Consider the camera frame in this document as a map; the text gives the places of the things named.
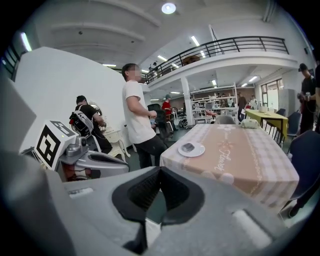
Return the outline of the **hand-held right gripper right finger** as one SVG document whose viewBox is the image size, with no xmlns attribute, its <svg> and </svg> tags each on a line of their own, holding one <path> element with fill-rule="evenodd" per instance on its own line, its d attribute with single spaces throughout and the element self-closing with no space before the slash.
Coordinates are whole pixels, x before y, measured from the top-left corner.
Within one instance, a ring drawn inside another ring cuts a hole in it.
<svg viewBox="0 0 320 256">
<path fill-rule="evenodd" d="M 265 256 L 286 232 L 276 214 L 234 186 L 187 171 L 204 193 L 201 209 L 182 224 L 162 226 L 147 256 Z"/>
</svg>

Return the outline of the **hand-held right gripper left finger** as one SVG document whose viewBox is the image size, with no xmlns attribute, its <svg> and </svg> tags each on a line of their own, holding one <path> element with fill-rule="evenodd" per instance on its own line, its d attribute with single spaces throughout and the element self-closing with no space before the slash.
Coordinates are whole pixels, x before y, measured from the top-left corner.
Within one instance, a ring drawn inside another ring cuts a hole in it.
<svg viewBox="0 0 320 256">
<path fill-rule="evenodd" d="M 116 187 L 142 174 L 64 183 L 0 150 L 0 256 L 158 256 L 145 223 L 124 219 L 112 202 Z"/>
</svg>

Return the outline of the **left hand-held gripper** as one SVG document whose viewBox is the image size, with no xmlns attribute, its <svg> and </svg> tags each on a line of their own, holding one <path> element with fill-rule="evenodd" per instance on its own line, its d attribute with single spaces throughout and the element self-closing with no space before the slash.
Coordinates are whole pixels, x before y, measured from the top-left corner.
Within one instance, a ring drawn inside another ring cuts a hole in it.
<svg viewBox="0 0 320 256">
<path fill-rule="evenodd" d="M 48 170 L 59 174 L 63 182 L 106 178 L 128 173 L 129 165 L 109 154 L 91 151 L 87 139 L 61 121 L 45 121 L 35 153 Z"/>
</svg>

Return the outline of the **white plate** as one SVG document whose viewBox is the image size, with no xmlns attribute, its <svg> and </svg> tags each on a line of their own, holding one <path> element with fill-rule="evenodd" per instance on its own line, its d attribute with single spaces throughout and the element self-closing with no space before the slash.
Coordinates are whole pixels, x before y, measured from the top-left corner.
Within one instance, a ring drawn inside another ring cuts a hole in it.
<svg viewBox="0 0 320 256">
<path fill-rule="evenodd" d="M 178 148 L 178 152 L 184 157 L 188 157 L 188 158 L 198 157 L 198 156 L 201 156 L 206 150 L 205 146 L 198 142 L 189 142 L 189 143 L 192 143 L 194 145 L 194 150 L 191 152 L 181 151 L 181 146 Z"/>
</svg>

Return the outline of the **white vanity table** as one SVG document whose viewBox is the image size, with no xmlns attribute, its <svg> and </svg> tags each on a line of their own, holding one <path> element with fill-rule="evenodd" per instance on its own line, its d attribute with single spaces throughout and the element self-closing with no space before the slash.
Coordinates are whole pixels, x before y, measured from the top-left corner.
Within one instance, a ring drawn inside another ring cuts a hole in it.
<svg viewBox="0 0 320 256">
<path fill-rule="evenodd" d="M 112 157 L 120 155 L 122 161 L 126 162 L 126 157 L 130 158 L 127 148 L 124 145 L 122 134 L 119 130 L 104 132 L 104 137 L 110 142 L 112 150 L 108 153 Z"/>
</svg>

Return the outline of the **table with pink checkered cloth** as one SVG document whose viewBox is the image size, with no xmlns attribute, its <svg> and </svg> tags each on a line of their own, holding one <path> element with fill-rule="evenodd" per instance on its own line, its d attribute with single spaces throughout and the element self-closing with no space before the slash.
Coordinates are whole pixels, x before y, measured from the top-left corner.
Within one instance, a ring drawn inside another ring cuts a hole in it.
<svg viewBox="0 0 320 256">
<path fill-rule="evenodd" d="M 196 142 L 205 147 L 197 157 L 178 148 Z M 160 165 L 228 183 L 278 214 L 292 197 L 299 176 L 288 156 L 262 129 L 236 124 L 197 124 L 161 154 Z"/>
</svg>

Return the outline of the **white pillar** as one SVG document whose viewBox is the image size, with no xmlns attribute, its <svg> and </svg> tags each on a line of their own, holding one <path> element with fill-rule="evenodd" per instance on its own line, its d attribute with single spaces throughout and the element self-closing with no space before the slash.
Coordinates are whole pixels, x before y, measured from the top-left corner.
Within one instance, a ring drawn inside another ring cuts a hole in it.
<svg viewBox="0 0 320 256">
<path fill-rule="evenodd" d="M 188 84 L 187 78 L 184 76 L 181 79 L 181 85 L 183 90 L 183 98 L 185 103 L 185 113 L 187 117 L 187 125 L 192 126 L 193 125 L 193 109 L 192 109 L 192 101 L 191 101 L 191 95 L 190 95 L 190 88 Z"/>
</svg>

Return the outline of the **grey shell chair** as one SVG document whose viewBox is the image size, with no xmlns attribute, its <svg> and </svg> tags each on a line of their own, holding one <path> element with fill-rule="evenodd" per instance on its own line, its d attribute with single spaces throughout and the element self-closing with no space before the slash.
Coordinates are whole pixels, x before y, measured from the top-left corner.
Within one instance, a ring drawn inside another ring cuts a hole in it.
<svg viewBox="0 0 320 256">
<path fill-rule="evenodd" d="M 215 125 L 235 125 L 236 122 L 230 115 L 218 115 L 214 122 Z"/>
</svg>

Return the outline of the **pale green tissue pack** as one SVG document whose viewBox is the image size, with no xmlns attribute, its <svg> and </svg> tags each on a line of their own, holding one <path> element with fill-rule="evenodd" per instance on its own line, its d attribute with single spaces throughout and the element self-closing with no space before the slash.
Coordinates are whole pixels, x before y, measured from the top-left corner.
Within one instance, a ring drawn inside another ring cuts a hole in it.
<svg viewBox="0 0 320 256">
<path fill-rule="evenodd" d="M 244 119 L 241 121 L 240 125 L 244 129 L 258 129 L 261 127 L 256 119 Z"/>
</svg>

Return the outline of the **dark blue chair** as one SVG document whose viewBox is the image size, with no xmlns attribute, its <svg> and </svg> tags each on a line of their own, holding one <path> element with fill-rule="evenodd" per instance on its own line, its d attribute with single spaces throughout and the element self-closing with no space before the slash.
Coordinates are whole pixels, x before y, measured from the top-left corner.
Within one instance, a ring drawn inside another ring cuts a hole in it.
<svg viewBox="0 0 320 256">
<path fill-rule="evenodd" d="M 293 112 L 288 117 L 288 127 L 287 127 L 287 137 L 288 138 L 295 138 L 300 130 L 300 122 L 301 122 L 301 113 L 300 112 Z"/>
<path fill-rule="evenodd" d="M 299 135 L 291 142 L 289 153 L 299 177 L 297 187 L 289 199 L 290 202 L 296 200 L 287 213 L 287 217 L 291 219 L 320 188 L 320 134 L 308 130 Z"/>
</svg>

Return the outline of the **yellow table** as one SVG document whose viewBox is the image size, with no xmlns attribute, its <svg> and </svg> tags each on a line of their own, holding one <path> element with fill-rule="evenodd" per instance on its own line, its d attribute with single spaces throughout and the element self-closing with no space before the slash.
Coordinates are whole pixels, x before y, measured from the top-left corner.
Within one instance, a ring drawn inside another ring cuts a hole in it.
<svg viewBox="0 0 320 256">
<path fill-rule="evenodd" d="M 263 121 L 272 124 L 280 131 L 280 139 L 288 137 L 288 118 L 274 112 L 260 112 L 259 110 L 245 109 L 245 117 L 256 120 L 261 127 Z"/>
</svg>

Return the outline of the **white shelving rack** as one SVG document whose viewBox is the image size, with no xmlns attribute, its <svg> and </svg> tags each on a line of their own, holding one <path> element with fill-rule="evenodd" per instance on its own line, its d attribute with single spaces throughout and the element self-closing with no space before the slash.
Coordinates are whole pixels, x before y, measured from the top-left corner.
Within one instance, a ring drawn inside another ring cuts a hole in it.
<svg viewBox="0 0 320 256">
<path fill-rule="evenodd" d="M 190 93 L 193 124 L 209 124 L 216 116 L 208 115 L 207 111 L 216 115 L 230 116 L 236 124 L 238 121 L 238 92 L 235 84 L 201 89 Z"/>
</svg>

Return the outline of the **round ceiling lamp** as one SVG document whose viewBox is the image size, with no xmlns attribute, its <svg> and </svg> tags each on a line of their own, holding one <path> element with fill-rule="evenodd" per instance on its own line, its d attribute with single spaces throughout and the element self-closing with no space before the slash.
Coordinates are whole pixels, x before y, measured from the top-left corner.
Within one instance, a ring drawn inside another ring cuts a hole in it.
<svg viewBox="0 0 320 256">
<path fill-rule="evenodd" d="M 176 5 L 171 2 L 166 2 L 161 7 L 161 11 L 166 15 L 173 14 L 176 11 L 176 9 L 177 9 Z"/>
</svg>

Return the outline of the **black balcony railing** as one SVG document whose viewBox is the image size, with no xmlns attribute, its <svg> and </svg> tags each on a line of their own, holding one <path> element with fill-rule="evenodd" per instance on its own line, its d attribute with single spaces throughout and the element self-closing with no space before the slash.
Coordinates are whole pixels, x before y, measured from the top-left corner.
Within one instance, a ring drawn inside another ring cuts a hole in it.
<svg viewBox="0 0 320 256">
<path fill-rule="evenodd" d="M 279 37 L 237 36 L 218 39 L 194 46 L 170 58 L 163 57 L 161 63 L 142 74 L 141 81 L 148 85 L 162 76 L 194 62 L 245 51 L 289 54 L 285 39 Z"/>
</svg>

